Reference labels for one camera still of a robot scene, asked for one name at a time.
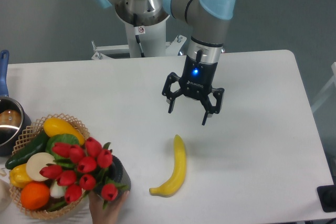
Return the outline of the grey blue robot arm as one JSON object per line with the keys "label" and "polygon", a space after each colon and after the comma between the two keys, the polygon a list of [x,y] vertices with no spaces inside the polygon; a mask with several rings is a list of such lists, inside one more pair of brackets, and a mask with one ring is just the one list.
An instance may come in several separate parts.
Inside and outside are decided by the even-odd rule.
{"label": "grey blue robot arm", "polygon": [[95,0],[103,8],[114,7],[124,22],[132,58],[157,57],[166,50],[166,20],[181,20],[193,29],[183,73],[170,73],[163,95],[170,106],[184,95],[199,101],[206,118],[220,112],[223,88],[212,82],[223,51],[236,0]]}

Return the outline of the person's hand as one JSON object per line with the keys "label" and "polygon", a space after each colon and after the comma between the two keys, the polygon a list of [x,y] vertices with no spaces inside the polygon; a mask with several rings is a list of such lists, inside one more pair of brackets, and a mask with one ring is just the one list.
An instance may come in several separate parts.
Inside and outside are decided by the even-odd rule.
{"label": "person's hand", "polygon": [[92,223],[117,223],[120,210],[129,196],[129,191],[112,203],[107,204],[103,209],[103,200],[95,193],[90,192],[89,210],[92,218]]}

